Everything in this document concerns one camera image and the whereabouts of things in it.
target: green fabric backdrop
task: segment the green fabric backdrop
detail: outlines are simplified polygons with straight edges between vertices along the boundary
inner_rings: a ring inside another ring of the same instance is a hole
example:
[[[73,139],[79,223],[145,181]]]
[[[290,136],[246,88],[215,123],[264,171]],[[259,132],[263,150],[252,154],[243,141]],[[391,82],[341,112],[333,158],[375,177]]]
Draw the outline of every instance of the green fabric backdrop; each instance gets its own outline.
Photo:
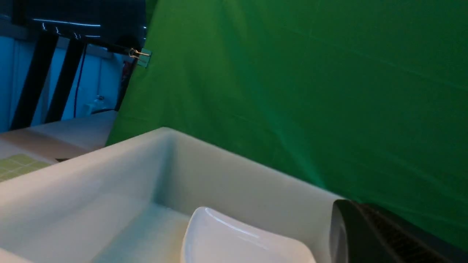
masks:
[[[159,0],[108,143],[171,127],[467,250],[467,14],[466,0]]]

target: green cutting mat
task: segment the green cutting mat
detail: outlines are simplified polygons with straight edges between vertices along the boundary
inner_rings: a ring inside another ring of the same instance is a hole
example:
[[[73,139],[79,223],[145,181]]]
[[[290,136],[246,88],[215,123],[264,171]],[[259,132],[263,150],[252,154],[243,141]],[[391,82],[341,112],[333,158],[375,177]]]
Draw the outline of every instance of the green cutting mat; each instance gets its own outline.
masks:
[[[0,182],[34,172],[49,165],[49,163],[34,160],[25,154],[0,159]]]
[[[109,143],[171,127],[468,249],[467,14],[466,0],[159,0]]]

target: black pole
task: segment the black pole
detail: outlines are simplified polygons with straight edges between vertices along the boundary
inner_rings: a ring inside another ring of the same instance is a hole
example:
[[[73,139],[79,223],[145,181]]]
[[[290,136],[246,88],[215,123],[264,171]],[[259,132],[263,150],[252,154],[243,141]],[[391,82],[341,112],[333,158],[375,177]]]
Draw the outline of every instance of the black pole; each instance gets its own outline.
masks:
[[[10,130],[31,126],[58,39],[44,32],[39,35]]]
[[[54,96],[47,111],[45,123],[56,122],[62,119],[84,48],[85,44],[83,42],[75,39],[70,40],[62,69],[60,70],[60,76],[55,86]]]

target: wall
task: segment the wall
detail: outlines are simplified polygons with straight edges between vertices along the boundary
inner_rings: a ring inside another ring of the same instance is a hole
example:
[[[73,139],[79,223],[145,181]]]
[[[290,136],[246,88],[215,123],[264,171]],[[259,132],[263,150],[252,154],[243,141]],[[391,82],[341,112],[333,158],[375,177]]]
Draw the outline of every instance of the wall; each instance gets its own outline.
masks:
[[[34,43],[0,37],[3,50],[0,59],[0,132],[8,130],[21,96],[24,80],[34,52]],[[52,58],[49,75],[34,114],[32,125],[44,122],[48,106],[52,100],[55,85],[65,58],[66,50],[57,48]],[[105,98],[106,106],[115,107],[122,73],[122,56],[114,54],[111,59],[92,55],[85,57],[85,65],[77,100],[77,115],[80,116],[86,103],[91,103],[97,95]],[[73,118],[73,102],[79,70],[75,76],[72,91],[62,119]]]

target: wrinkled fabric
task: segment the wrinkled fabric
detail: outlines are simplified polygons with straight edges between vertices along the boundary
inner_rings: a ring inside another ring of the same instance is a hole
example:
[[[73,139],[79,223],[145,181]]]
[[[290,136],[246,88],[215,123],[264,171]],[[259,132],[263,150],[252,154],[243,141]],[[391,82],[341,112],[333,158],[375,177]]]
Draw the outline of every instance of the wrinkled fabric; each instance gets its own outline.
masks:
[[[170,127],[468,250],[467,12],[465,0],[159,0],[150,65],[108,143]]]

